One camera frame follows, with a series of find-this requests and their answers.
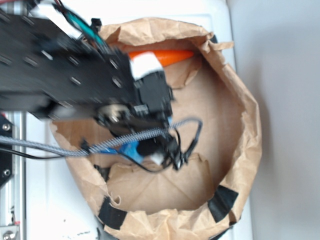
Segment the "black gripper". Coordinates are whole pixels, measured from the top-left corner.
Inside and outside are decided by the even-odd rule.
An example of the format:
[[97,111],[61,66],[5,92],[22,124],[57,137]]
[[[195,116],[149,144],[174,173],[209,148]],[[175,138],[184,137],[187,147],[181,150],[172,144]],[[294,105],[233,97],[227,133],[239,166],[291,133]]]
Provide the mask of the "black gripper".
[[181,138],[168,132],[174,97],[164,68],[156,55],[147,51],[130,57],[130,69],[132,101],[101,107],[97,122],[115,137],[132,135],[121,145],[139,142],[137,151],[144,158],[149,157],[163,169],[172,165],[179,170],[186,155],[181,152]]

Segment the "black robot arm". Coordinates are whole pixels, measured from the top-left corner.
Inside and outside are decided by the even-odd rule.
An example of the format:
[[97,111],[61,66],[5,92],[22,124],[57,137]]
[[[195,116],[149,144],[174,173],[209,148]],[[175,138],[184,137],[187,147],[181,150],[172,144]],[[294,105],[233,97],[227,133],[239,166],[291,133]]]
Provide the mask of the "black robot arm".
[[120,154],[137,164],[158,156],[164,168],[179,169],[188,154],[169,132],[174,97],[155,54],[130,59],[72,11],[56,9],[86,40],[68,36],[48,19],[0,13],[0,109],[38,119],[93,118],[113,135],[57,155]]

